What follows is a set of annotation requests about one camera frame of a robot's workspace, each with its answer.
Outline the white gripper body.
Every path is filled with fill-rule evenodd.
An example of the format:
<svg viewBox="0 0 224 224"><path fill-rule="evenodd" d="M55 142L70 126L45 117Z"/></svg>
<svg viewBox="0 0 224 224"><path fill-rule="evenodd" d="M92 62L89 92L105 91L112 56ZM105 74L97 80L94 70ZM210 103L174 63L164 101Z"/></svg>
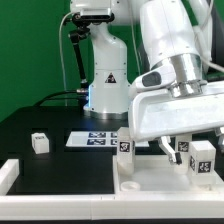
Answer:
<svg viewBox="0 0 224 224"><path fill-rule="evenodd" d="M224 82L208 83L202 94L187 98L172 98L166 89L140 93L131 102L128 123L136 142L223 127Z"/></svg>

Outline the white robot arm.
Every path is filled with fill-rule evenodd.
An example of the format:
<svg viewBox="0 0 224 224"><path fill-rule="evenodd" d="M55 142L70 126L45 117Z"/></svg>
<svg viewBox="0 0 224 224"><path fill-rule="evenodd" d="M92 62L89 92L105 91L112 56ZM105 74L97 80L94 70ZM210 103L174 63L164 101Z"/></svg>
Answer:
<svg viewBox="0 0 224 224"><path fill-rule="evenodd" d="M198 23L191 24L181 0L72 0L72 21L90 36L94 80L87 115L126 118L135 142L156 140L169 160L179 152L170 138L224 127L224 81L209 83L212 18L207 0L189 0ZM129 83L125 76L126 45L110 35L107 25L137 23L149 62L148 70Z"/></svg>

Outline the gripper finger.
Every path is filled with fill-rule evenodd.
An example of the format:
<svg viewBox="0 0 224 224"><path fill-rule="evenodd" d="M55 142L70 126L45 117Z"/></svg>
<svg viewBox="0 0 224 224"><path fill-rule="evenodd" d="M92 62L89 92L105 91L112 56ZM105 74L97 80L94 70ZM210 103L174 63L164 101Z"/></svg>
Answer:
<svg viewBox="0 0 224 224"><path fill-rule="evenodd" d="M181 155L171 147L170 143L171 139L169 136L162 136L158 140L159 147L168 156L169 162L171 164L180 165L182 163Z"/></svg>
<svg viewBox="0 0 224 224"><path fill-rule="evenodd" d="M215 129L215 135L218 137L218 145L222 153L224 153L224 126Z"/></svg>

